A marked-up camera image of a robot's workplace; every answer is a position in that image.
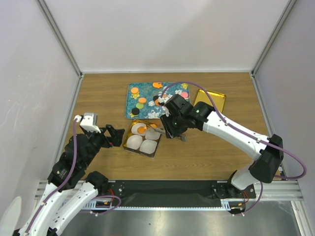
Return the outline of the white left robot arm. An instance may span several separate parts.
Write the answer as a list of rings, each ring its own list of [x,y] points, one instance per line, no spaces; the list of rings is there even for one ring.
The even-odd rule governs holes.
[[[59,236],[74,216],[94,198],[119,199],[107,177],[86,169],[102,148],[120,147],[125,130],[111,125],[100,132],[73,133],[59,161],[52,167],[40,202],[14,236]]]

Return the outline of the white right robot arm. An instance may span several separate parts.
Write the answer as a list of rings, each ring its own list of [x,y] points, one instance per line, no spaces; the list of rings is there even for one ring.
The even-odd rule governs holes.
[[[158,98],[165,109],[160,117],[167,138],[181,136],[189,128],[216,135],[246,153],[253,162],[232,173],[227,181],[228,197],[237,198],[244,190],[260,181],[271,183],[284,158],[283,140],[278,135],[267,137],[255,133],[224,117],[215,108],[199,101],[191,105],[182,96],[176,94],[169,99]]]

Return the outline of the gold cookie tin box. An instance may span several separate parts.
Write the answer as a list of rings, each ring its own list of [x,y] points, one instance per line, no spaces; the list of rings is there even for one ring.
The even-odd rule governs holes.
[[[155,152],[154,152],[153,154],[146,154],[146,153],[143,153],[143,152],[140,151],[140,148],[137,149],[137,150],[135,150],[135,149],[130,149],[130,148],[128,148],[128,147],[126,146],[126,142],[127,142],[128,138],[129,138],[130,136],[134,135],[134,134],[132,134],[132,132],[131,132],[132,126],[133,126],[134,124],[136,124],[136,123],[139,123],[139,122],[140,122],[140,123],[144,123],[144,124],[147,125],[147,131],[148,131],[148,130],[151,130],[151,129],[149,129],[149,125],[155,124],[155,123],[147,122],[147,121],[144,121],[144,120],[134,119],[134,120],[131,122],[130,128],[129,128],[127,134],[126,134],[125,140],[123,141],[123,148],[124,148],[124,150],[129,151],[129,152],[132,152],[132,153],[135,153],[135,154],[143,155],[143,156],[146,156],[146,157],[148,157],[148,158],[154,158],[155,155],[156,155],[156,152],[157,152],[157,149],[158,149],[158,146],[159,146],[159,143],[160,143],[162,134],[161,134],[161,136],[160,136],[160,138],[159,138],[158,140],[155,140],[155,141],[157,142],[157,147],[156,147],[156,150],[155,150]]]

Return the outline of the orange round cookie bottom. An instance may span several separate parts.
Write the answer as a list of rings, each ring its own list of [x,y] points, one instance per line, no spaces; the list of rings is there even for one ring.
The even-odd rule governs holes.
[[[140,126],[140,127],[138,127],[137,132],[138,132],[138,134],[144,134],[146,132],[146,130],[147,130],[147,127]]]

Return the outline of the metal tongs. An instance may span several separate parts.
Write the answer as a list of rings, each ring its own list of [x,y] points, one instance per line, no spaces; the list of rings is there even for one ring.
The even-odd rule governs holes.
[[[186,138],[186,135],[185,134],[182,134],[182,135],[179,135],[179,136],[172,136],[167,130],[164,130],[164,129],[161,129],[161,128],[152,128],[150,125],[149,125],[149,129],[152,129],[152,130],[155,130],[161,134],[164,134],[166,136],[166,138],[168,139],[179,139],[181,140],[182,142],[186,142],[187,141],[187,138]]]

